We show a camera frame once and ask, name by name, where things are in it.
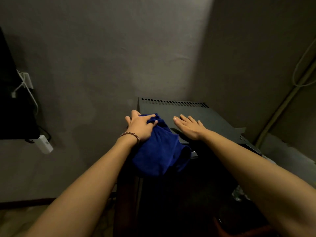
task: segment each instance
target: person's left hand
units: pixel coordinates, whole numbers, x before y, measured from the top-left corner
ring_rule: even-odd
[[[126,132],[134,133],[139,137],[140,141],[145,141],[151,136],[153,127],[157,125],[158,121],[156,120],[155,123],[147,124],[147,121],[156,115],[140,115],[141,114],[138,111],[132,110],[132,119],[129,116],[125,116],[125,119],[128,123],[128,129]]]

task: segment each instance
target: braided bracelet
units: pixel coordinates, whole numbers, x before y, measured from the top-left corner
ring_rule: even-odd
[[[127,134],[133,135],[137,138],[137,143],[136,143],[137,145],[140,143],[140,138],[135,133],[132,133],[132,132],[124,132],[123,134],[120,135],[120,137]]]

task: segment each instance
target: cleaning rag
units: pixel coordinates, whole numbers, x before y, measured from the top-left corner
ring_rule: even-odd
[[[181,171],[189,162],[191,149],[179,142],[179,135],[173,134],[163,119],[156,113],[147,121],[154,123],[151,137],[138,149],[132,162],[146,176],[161,176],[170,166]]]

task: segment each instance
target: person's left arm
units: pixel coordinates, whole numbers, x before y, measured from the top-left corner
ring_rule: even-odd
[[[151,135],[157,124],[147,121],[155,115],[139,116],[133,110],[127,132],[135,133],[141,141]],[[117,176],[137,138],[127,134],[74,183],[72,183],[38,218],[25,237],[90,236],[109,198]]]

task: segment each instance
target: forearm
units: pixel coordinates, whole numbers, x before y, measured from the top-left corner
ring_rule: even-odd
[[[316,234],[314,188],[215,132],[205,131],[202,139],[280,232],[288,236]]]
[[[26,236],[89,236],[136,141],[132,135],[118,139],[47,208]]]

